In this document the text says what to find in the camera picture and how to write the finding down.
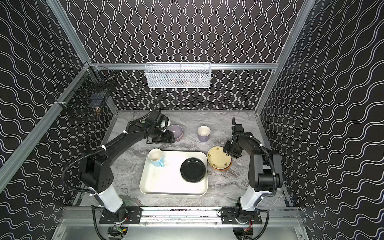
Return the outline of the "cream floral plate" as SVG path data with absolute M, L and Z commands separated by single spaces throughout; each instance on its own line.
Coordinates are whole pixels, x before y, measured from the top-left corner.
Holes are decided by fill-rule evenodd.
M 219 169 L 232 165 L 232 157 L 223 152 L 223 147 L 212 147 L 207 154 L 208 163 Z

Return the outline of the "light blue ceramic mug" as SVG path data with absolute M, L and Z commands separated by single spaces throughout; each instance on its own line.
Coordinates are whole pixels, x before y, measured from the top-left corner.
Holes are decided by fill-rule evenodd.
M 148 159 L 156 167 L 164 167 L 163 151 L 160 149 L 152 149 L 148 154 Z

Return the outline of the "black round plate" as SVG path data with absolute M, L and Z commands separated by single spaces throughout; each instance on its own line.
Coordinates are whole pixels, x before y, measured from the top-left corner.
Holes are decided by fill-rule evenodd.
M 181 164 L 182 178 L 189 183 L 198 183 L 206 175 L 206 166 L 198 158 L 188 158 Z

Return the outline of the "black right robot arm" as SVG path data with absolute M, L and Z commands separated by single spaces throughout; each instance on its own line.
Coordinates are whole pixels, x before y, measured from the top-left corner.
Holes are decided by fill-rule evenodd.
M 232 136 L 223 152 L 240 158 L 243 151 L 250 156 L 249 187 L 235 204 L 235 219 L 249 223 L 256 218 L 258 204 L 263 198 L 272 198 L 283 185 L 281 154 L 265 147 L 251 132 L 245 132 L 241 124 L 232 118 Z

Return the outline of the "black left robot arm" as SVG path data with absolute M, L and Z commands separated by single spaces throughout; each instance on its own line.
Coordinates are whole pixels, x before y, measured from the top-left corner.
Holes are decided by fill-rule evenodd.
M 117 137 L 101 145 L 93 152 L 83 154 L 70 163 L 61 175 L 62 185 L 71 191 L 89 193 L 94 196 L 114 222 L 122 223 L 127 218 L 126 204 L 117 194 L 114 186 L 112 164 L 130 147 L 146 140 L 147 144 L 172 144 L 176 139 L 167 128 L 170 120 L 162 113 L 159 100 L 155 100 L 149 112 L 130 121 Z M 71 186 L 66 179 L 67 172 L 79 165 L 79 178 L 86 188 Z

